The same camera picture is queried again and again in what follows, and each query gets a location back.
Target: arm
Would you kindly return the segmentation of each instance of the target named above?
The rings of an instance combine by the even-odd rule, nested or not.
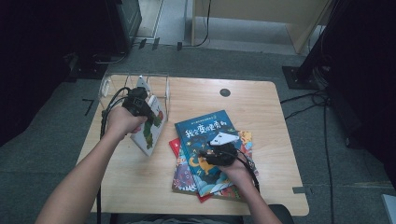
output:
[[[116,146],[127,133],[138,132],[146,119],[114,108],[102,139],[51,193],[35,223],[84,223]]]
[[[235,161],[231,166],[220,167],[220,170],[231,179],[245,197],[254,223],[281,223],[254,187],[251,176],[242,162]]]

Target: book cover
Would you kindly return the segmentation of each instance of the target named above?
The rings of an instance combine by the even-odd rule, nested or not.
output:
[[[148,105],[153,113],[140,125],[141,130],[138,133],[131,134],[131,139],[147,156],[150,156],[165,124],[166,112],[155,95],[151,95]]]
[[[252,138],[251,132],[239,131],[239,137],[242,141],[242,145],[239,150],[249,157],[252,157]],[[221,198],[221,199],[230,199],[230,200],[242,200],[243,197],[239,194],[238,188],[234,185],[221,189],[213,194],[208,194],[207,196],[200,197],[197,193],[197,188],[195,183],[191,183],[189,179],[192,174],[188,164],[186,163],[186,157],[184,156],[183,149],[180,149],[180,140],[174,139],[169,142],[170,147],[175,153],[177,157],[177,167],[175,169],[174,181],[172,184],[172,189],[177,192],[182,193],[195,193],[198,196],[198,199],[202,202],[203,198],[208,199],[210,196],[213,198]]]
[[[238,135],[225,110],[183,120],[176,123],[175,127],[199,195],[206,196],[230,187],[233,183],[227,175],[219,167],[207,163],[200,156],[201,150],[211,150],[207,142],[215,138],[218,133]],[[242,141],[238,140],[233,144],[235,148],[240,148]]]

